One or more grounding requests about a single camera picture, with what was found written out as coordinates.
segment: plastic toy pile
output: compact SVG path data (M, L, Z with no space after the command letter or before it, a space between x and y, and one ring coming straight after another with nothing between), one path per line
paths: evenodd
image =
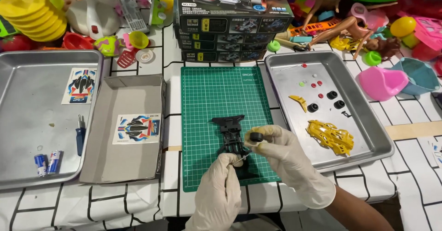
M248 62L293 17L287 0L176 0L173 28L185 61Z
M370 67L359 81L374 100L385 101L399 92L420 95L439 89L434 70L442 75L441 0L288 0L295 17L288 30L275 40L298 51L318 42L353 59L363 54ZM400 53L412 50L390 69L377 67Z
M172 7L173 0L0 0L0 52L97 49L120 55L117 64L126 68L153 57L143 50L149 26L163 27ZM130 32L118 38L121 16Z

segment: white latex glove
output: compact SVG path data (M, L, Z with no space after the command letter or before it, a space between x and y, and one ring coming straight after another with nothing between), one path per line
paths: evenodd
M220 154L202 175L186 231L224 231L233 224L241 207L240 182L232 166L237 160L235 154Z
M262 133L265 140L251 141L251 132ZM245 146L267 159L283 183L295 189L302 204L318 209L332 203L334 184L312 166L294 133L277 125L256 126L246 132L244 141Z

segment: forearm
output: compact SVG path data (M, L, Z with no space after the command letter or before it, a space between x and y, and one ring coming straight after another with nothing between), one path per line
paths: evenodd
M349 231L393 231L379 212L339 186L336 186L333 202L325 210Z

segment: black rubber tire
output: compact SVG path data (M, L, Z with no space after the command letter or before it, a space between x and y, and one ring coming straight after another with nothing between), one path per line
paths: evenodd
M250 0L250 5L251 5L251 7L254 7L254 6L262 6L262 0Z

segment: cutting mat grid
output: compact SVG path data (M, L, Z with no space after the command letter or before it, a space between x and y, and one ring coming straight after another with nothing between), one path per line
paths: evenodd
M196 191L204 172L217 158L223 135L213 117L245 115L241 137L253 126L273 124L259 67L183 67L181 69L183 190ZM279 181L267 160L247 157L259 177L241 185Z

